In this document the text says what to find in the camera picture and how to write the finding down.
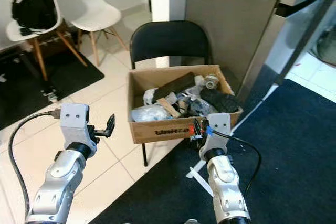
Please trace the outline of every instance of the black cable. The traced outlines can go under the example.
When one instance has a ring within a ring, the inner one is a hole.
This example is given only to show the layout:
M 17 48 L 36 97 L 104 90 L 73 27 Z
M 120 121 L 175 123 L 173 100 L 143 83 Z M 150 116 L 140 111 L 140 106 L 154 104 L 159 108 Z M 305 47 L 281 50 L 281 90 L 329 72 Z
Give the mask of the black cable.
M 249 191 L 249 189 L 251 187 L 251 184 L 252 184 L 253 180 L 256 178 L 256 176 L 257 176 L 257 174 L 259 172 L 260 166 L 261 166 L 262 156 L 261 156 L 260 151 L 254 145 L 252 145 L 251 143 L 246 142 L 246 141 L 244 141 L 242 139 L 239 139 L 239 138 L 236 138 L 236 137 L 233 137 L 233 136 L 229 136 L 229 135 L 223 134 L 223 133 L 218 132 L 218 131 L 213 131 L 213 133 L 215 133 L 218 136 L 226 137 L 228 139 L 235 140 L 235 141 L 240 142 L 242 144 L 246 144 L 246 145 L 248 145 L 249 147 L 251 147 L 252 149 L 254 149 L 257 152 L 257 154 L 258 154 L 258 163 L 257 163 L 257 166 L 256 166 L 256 168 L 255 168 L 255 170 L 253 172 L 253 175 L 252 175 L 252 177 L 251 177 L 249 183 L 247 184 L 247 186 L 246 186 L 246 188 L 244 190 L 244 193 L 243 193 L 244 197 L 246 197 L 247 192 Z
M 16 176 L 20 182 L 21 185 L 21 189 L 22 189 L 22 193 L 23 193 L 23 197 L 25 199 L 25 208 L 26 208 L 26 215 L 29 212 L 29 197 L 28 197 L 28 192 L 27 192 L 27 188 L 25 185 L 25 181 L 22 178 L 21 172 L 19 170 L 19 168 L 17 167 L 17 164 L 15 162 L 14 159 L 14 155 L 13 155 L 13 141 L 14 141 L 14 136 L 17 133 L 17 131 L 22 127 L 22 125 L 24 125 L 26 122 L 30 121 L 31 119 L 37 118 L 39 116 L 43 116 L 43 115 L 52 115 L 52 111 L 48 111 L 48 112 L 43 112 L 43 113 L 39 113 L 39 114 L 35 114 L 32 115 L 26 119 L 24 119 L 22 122 L 19 123 L 18 127 L 13 131 L 12 135 L 10 136 L 9 142 L 8 142 L 8 154 L 9 154 L 9 159 L 10 162 L 14 168 L 14 171 L 16 173 Z

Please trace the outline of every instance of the tile floor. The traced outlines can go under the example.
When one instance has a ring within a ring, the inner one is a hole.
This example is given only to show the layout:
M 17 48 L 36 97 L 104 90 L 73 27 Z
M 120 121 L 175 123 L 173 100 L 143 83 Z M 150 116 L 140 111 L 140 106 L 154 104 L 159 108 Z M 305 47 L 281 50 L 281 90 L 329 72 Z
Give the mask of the tile floor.
M 336 67 L 320 61 L 310 53 L 296 61 L 286 79 L 336 102 Z
M 128 44 L 135 29 L 149 21 L 150 14 L 142 11 L 124 17 L 115 28 Z M 97 47 L 99 69 L 105 77 L 41 110 L 51 110 L 64 102 L 85 103 L 90 105 L 90 123 L 98 129 L 106 126 L 106 120 L 112 113 L 117 119 L 112 137 L 102 139 L 96 155 L 87 161 L 83 180 L 75 192 L 68 224 L 88 223 L 180 142 L 147 144 L 149 167 L 143 166 L 141 146 L 133 144 L 127 123 L 125 84 L 131 68 L 129 52 L 123 50 L 115 38 L 106 40 L 104 35 L 99 36 Z M 83 36 L 81 52 L 94 63 L 88 35 Z M 148 60 L 136 67 L 154 66 L 155 61 Z M 23 196 L 7 153 L 9 136 L 17 124 L 0 131 L 0 223 L 6 224 L 24 223 Z M 55 154 L 63 149 L 63 143 L 59 123 L 50 117 L 37 118 L 25 124 L 16 135 L 14 155 L 26 182 L 30 202 L 43 183 L 46 169 Z

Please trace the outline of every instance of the dark blue carpet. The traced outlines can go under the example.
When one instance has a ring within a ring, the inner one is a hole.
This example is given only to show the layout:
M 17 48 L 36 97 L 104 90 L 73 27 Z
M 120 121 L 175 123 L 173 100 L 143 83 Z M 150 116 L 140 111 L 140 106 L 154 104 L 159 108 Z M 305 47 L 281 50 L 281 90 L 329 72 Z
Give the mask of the dark blue carpet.
M 290 81 L 280 86 L 235 132 L 252 142 L 263 163 L 246 198 L 253 223 L 334 223 L 336 104 Z M 198 154 L 183 141 L 94 223 L 215 223 L 211 197 L 185 175 Z M 246 186 L 257 156 L 230 141 L 229 153 Z M 201 175 L 207 179 L 206 170 Z

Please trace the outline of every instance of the black rug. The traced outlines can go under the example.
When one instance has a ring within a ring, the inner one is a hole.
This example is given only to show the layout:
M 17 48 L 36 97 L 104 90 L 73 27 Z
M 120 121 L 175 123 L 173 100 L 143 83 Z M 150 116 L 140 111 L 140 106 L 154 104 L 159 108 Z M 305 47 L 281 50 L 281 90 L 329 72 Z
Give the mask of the black rug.
M 263 163 L 246 198 L 253 223 L 334 223 L 336 104 L 290 81 L 280 86 L 235 132 L 252 142 Z M 185 175 L 198 154 L 184 141 L 91 224 L 216 223 L 212 199 Z M 257 156 L 230 141 L 243 190 Z M 200 174 L 207 179 L 206 169 Z
M 87 67 L 72 54 L 64 51 L 45 59 L 50 83 L 62 99 L 104 77 L 83 55 Z M 21 60 L 13 57 L 0 62 L 0 74 L 6 82 L 0 82 L 0 130 L 51 104 L 41 94 L 43 81 L 38 80 Z

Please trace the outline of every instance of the cardboard box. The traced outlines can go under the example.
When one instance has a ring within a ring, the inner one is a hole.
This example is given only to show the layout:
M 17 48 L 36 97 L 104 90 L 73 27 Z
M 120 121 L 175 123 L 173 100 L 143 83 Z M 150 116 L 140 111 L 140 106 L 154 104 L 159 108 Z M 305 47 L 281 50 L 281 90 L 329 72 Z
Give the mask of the cardboard box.
M 214 73 L 219 78 L 218 89 L 223 93 L 234 94 L 226 82 L 219 65 L 198 65 L 170 68 L 151 68 L 131 70 L 128 74 L 128 120 L 135 144 L 156 142 L 189 137 L 189 128 L 194 125 L 194 119 L 202 117 L 179 118 L 152 122 L 133 122 L 131 111 L 143 106 L 142 96 L 148 89 L 158 88 L 189 72 L 206 76 Z M 231 113 L 231 127 L 233 127 L 242 109 Z

